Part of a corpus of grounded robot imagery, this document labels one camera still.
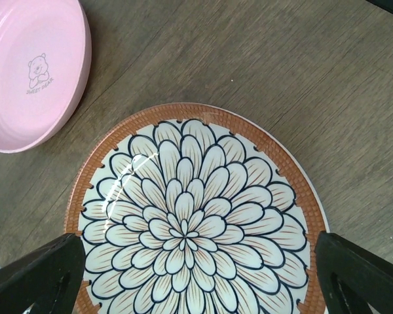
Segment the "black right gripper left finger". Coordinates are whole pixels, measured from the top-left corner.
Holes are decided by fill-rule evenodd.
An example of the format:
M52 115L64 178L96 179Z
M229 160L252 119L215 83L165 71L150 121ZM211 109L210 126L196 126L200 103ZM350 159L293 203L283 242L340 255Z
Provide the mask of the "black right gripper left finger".
M84 267L80 237L57 237L0 269L0 313L71 313Z

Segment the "flower pattern brown-rim plate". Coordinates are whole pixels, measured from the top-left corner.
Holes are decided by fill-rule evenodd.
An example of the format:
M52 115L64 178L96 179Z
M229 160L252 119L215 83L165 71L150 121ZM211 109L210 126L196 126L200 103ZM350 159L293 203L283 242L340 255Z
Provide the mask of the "flower pattern brown-rim plate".
M220 108L132 115L77 175L65 230L86 254L79 313L326 313L328 222L297 160Z

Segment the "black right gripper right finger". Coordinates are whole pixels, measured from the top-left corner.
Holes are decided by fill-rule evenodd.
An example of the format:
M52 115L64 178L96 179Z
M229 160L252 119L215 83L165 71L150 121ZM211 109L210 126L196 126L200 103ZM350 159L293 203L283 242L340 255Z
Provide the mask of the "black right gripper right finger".
M320 232L314 252L329 313L393 313L393 264L335 233Z

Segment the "pink bear plate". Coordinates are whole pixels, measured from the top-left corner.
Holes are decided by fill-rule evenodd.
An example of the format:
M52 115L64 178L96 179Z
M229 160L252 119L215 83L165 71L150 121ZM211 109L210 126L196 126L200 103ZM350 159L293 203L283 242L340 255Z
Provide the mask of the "pink bear plate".
M79 1L0 1L0 152L49 140L77 108L91 34Z

